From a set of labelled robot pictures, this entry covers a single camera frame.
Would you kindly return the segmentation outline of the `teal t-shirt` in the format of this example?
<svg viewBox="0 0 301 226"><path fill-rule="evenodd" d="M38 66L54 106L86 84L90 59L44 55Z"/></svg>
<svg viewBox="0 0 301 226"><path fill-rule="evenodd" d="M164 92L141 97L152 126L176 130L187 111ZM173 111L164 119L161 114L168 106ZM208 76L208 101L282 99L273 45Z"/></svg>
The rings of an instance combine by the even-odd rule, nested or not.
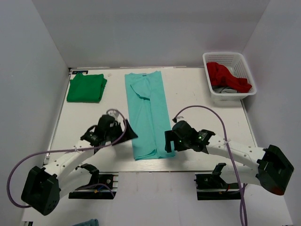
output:
<svg viewBox="0 0 301 226"><path fill-rule="evenodd" d="M132 141L136 161L175 156L165 150L165 131L171 130L160 71L125 75L129 122L138 138Z"/></svg>

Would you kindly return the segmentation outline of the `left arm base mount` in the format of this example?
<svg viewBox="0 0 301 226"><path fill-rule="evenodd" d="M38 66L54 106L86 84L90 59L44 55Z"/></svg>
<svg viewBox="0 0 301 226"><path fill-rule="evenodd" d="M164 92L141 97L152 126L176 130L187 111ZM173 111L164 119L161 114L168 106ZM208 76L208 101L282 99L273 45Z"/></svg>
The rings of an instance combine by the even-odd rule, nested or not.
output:
<svg viewBox="0 0 301 226"><path fill-rule="evenodd" d="M90 176L89 183L69 193L69 199L78 200L113 200L118 187L118 175L101 173L91 164L78 166L77 170L85 170Z"/></svg>

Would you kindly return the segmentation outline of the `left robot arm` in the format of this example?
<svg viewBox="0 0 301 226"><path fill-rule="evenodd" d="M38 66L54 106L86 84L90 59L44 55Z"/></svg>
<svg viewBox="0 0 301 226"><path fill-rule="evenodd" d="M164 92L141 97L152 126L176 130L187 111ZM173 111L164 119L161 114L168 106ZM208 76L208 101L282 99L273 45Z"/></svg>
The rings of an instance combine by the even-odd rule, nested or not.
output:
<svg viewBox="0 0 301 226"><path fill-rule="evenodd" d="M87 129L71 152L42 168L33 167L24 185L22 201L46 216L69 193L81 188L105 186L99 169L85 161L107 143L117 145L138 138L128 120L124 119L123 123L125 129L113 116L105 114L98 124Z"/></svg>

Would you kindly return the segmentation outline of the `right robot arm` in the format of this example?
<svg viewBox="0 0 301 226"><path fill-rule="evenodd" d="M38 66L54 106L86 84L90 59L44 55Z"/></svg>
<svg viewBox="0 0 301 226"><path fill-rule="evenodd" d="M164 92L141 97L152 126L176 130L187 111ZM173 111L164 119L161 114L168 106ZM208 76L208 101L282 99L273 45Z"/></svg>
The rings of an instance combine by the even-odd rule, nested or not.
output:
<svg viewBox="0 0 301 226"><path fill-rule="evenodd" d="M218 155L238 162L237 167L218 163L212 173L196 176L197 189L227 189L240 182L263 187L275 195L284 195L294 171L293 165L275 145L267 148L246 146L225 141L212 131L196 131L186 121L177 122L172 130L165 131L165 151L203 152Z"/></svg>

